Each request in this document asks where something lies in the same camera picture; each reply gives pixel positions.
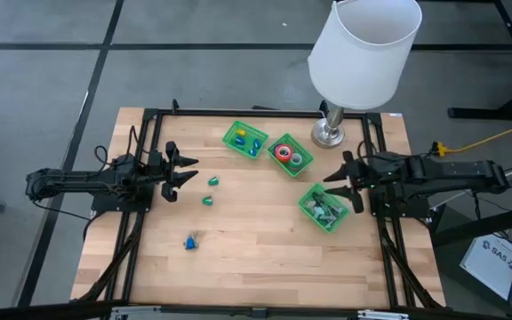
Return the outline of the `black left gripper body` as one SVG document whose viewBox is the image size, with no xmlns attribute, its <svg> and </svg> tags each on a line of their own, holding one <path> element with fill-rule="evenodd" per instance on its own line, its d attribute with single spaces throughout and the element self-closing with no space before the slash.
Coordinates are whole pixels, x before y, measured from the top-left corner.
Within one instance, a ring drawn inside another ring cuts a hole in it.
<svg viewBox="0 0 512 320">
<path fill-rule="evenodd" d="M 154 166 L 153 172 L 156 176 L 156 182 L 161 182 L 161 195 L 167 202 L 177 201 L 177 192 L 173 189 L 173 174 L 174 174 L 174 156 L 177 147 L 174 141 L 169 141 L 165 145 L 166 159 L 163 158 L 162 153 L 157 149 L 151 152 L 151 164 Z"/>
</svg>

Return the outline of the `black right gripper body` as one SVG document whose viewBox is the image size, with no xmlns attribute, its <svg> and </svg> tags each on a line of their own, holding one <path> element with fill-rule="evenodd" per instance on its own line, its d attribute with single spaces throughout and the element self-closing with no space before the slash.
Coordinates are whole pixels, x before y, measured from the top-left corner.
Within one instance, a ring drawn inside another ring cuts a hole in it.
<svg viewBox="0 0 512 320">
<path fill-rule="evenodd" d="M 354 158 L 350 151 L 342 153 L 345 162 L 345 170 L 349 180 L 346 186 L 345 197 L 350 201 L 355 213 L 364 211 L 364 201 L 360 191 L 368 187 L 369 167 L 360 158 Z"/>
</svg>

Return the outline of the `red tape roll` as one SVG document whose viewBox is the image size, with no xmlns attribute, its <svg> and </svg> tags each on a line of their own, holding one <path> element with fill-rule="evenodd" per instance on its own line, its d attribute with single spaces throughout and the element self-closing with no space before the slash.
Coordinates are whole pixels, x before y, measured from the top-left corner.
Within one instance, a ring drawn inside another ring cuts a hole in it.
<svg viewBox="0 0 512 320">
<path fill-rule="evenodd" d="M 274 155 L 280 163 L 288 163 L 293 155 L 292 148 L 286 144 L 278 144 L 275 147 Z"/>
</svg>

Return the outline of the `green plastic basket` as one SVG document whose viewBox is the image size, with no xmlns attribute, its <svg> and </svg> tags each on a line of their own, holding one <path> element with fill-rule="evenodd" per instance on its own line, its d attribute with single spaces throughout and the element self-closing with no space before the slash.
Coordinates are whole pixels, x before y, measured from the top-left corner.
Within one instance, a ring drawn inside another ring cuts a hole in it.
<svg viewBox="0 0 512 320">
<path fill-rule="evenodd" d="M 243 147 L 239 147 L 235 144 L 235 138 L 236 137 L 242 137 L 236 134 L 237 129 L 244 129 L 246 130 L 246 135 L 243 137 L 245 139 L 245 145 Z M 255 139 L 260 140 L 261 142 L 261 148 L 256 149 L 253 147 L 253 141 Z M 229 127 L 228 131 L 222 138 L 222 142 L 225 146 L 228 148 L 231 148 L 241 154 L 242 156 L 246 156 L 250 159 L 256 159 L 260 152 L 264 149 L 264 146 L 268 140 L 268 134 L 264 131 L 257 129 L 256 127 L 242 122 L 242 121 L 235 121 L 232 123 L 232 125 Z M 256 151 L 256 156 L 250 156 L 248 154 L 248 151 L 253 148 Z"/>
<path fill-rule="evenodd" d="M 312 194 L 314 192 L 317 192 L 317 193 L 319 193 L 319 194 L 321 194 L 323 196 L 324 201 L 322 203 L 318 203 L 312 197 Z M 331 211 L 328 209 L 328 206 L 327 206 L 328 204 L 335 205 L 337 207 L 342 208 L 343 212 L 341 214 L 339 214 L 339 215 L 332 214 Z M 349 207 L 347 205 L 342 203 L 335 196 L 330 195 L 330 194 L 326 194 L 324 186 L 319 184 L 319 183 L 314 184 L 300 198 L 300 200 L 298 201 L 298 206 L 299 206 L 300 210 L 304 214 L 306 214 L 313 222 L 315 222 L 315 224 L 317 224 L 318 227 L 320 227 L 320 229 L 322 229 L 324 232 L 331 233 L 331 234 L 335 232 L 335 230 L 339 227 L 341 222 L 351 213 L 351 211 L 350 211 L 350 209 L 349 209 Z M 325 225 L 325 221 L 324 220 L 321 220 L 321 219 L 316 220 L 314 218 L 313 208 L 315 206 L 321 206 L 324 209 L 326 215 L 332 214 L 332 215 L 336 215 L 337 216 L 337 220 L 332 224 L 332 226 L 330 228 L 326 228 L 324 226 Z"/>
<path fill-rule="evenodd" d="M 304 157 L 304 165 L 299 170 L 291 170 L 288 166 L 288 163 L 280 163 L 274 155 L 275 147 L 278 144 L 289 145 L 292 148 L 293 153 L 302 154 Z M 311 155 L 311 153 L 304 147 L 303 144 L 301 144 L 293 136 L 291 136 L 290 133 L 285 133 L 279 139 L 277 139 L 276 141 L 271 143 L 266 148 L 266 150 L 268 152 L 268 155 L 272 158 L 272 161 L 275 162 L 280 168 L 282 168 L 292 178 L 296 178 L 298 175 L 300 175 L 302 172 L 304 172 L 314 161 L 314 157 Z"/>
</svg>

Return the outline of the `white shade silver table lamp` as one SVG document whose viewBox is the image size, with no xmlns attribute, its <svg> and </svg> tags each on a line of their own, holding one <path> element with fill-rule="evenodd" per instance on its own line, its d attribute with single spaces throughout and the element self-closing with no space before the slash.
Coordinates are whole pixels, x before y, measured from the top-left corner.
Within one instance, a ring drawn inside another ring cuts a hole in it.
<svg viewBox="0 0 512 320">
<path fill-rule="evenodd" d="M 321 148 L 345 137 L 344 110 L 367 110 L 391 100 L 422 22 L 416 0 L 333 1 L 308 56 L 312 85 L 333 104 L 314 125 Z"/>
</svg>

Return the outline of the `black desk bar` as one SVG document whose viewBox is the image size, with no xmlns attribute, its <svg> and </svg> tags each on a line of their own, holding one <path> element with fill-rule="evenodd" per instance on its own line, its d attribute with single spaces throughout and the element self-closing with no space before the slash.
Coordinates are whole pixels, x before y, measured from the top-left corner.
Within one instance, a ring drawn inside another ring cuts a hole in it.
<svg viewBox="0 0 512 320">
<path fill-rule="evenodd" d="M 487 236 L 506 229 L 512 229 L 512 211 L 436 232 L 432 237 L 432 243 L 435 247 L 438 247 Z"/>
</svg>

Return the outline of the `white cardboard box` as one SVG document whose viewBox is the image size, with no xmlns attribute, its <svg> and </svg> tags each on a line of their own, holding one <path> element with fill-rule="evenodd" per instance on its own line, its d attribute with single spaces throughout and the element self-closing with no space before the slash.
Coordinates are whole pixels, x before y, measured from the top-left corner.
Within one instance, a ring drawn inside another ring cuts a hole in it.
<svg viewBox="0 0 512 320">
<path fill-rule="evenodd" d="M 474 238 L 460 267 L 507 300 L 512 285 L 512 243 L 497 234 Z"/>
</svg>

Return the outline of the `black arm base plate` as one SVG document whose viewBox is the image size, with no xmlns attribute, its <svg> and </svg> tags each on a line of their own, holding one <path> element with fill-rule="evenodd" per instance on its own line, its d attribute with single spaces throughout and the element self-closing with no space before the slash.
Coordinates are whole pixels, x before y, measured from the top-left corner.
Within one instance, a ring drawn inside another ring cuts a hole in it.
<svg viewBox="0 0 512 320">
<path fill-rule="evenodd" d="M 120 200 L 117 196 L 95 196 L 91 209 L 96 212 L 144 212 L 150 208 L 152 196 Z"/>
<path fill-rule="evenodd" d="M 371 196 L 370 203 L 375 216 L 389 218 L 430 218 L 432 216 L 426 199 L 388 200 L 383 195 L 374 195 Z"/>
</svg>

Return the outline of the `black aluminium table frame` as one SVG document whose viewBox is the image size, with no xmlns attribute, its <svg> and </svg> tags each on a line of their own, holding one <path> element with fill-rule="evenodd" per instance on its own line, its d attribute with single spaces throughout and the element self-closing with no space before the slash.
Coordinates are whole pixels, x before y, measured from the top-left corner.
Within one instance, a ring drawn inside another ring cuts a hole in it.
<svg viewBox="0 0 512 320">
<path fill-rule="evenodd" d="M 314 157 L 296 178 L 267 152 L 256 159 L 222 142 L 235 121 L 271 140 L 290 133 Z M 121 108 L 109 146 L 123 153 L 131 127 L 147 150 L 174 141 L 198 160 L 198 174 L 175 203 L 159 191 L 144 212 L 107 212 L 88 228 L 72 294 L 81 297 L 125 240 L 129 255 L 101 300 L 119 307 L 160 306 L 164 313 L 231 316 L 353 316 L 361 309 L 402 311 L 420 301 L 380 245 L 384 220 L 349 215 L 324 232 L 298 206 L 313 184 L 334 172 L 341 151 L 310 138 L 314 112 Z M 209 186 L 217 177 L 220 183 Z M 202 200 L 211 196 L 213 204 Z M 197 242 L 186 250 L 188 235 Z"/>
</svg>

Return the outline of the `silver metal bracket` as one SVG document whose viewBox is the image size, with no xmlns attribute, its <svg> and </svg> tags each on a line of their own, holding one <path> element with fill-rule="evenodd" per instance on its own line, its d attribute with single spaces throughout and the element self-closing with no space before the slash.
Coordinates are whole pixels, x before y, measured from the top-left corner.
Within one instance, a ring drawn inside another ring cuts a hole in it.
<svg viewBox="0 0 512 320">
<path fill-rule="evenodd" d="M 357 312 L 357 320 L 410 320 L 408 314 L 364 309 Z"/>
<path fill-rule="evenodd" d="M 128 320 L 129 316 L 154 314 L 161 311 L 160 306 L 125 306 L 111 309 L 109 320 Z"/>
</svg>

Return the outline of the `black desk frame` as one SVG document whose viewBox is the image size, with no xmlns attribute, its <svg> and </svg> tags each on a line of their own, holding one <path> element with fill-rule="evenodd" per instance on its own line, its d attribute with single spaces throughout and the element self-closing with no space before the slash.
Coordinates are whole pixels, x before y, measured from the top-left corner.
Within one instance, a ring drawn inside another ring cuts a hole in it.
<svg viewBox="0 0 512 320">
<path fill-rule="evenodd" d="M 512 19 L 501 0 L 471 0 L 474 3 L 492 3 L 505 24 L 512 39 Z M 463 51 L 510 51 L 512 44 L 460 44 Z M 512 99 L 496 109 L 483 108 L 449 108 L 448 117 L 458 119 L 504 120 L 512 121 Z"/>
</svg>

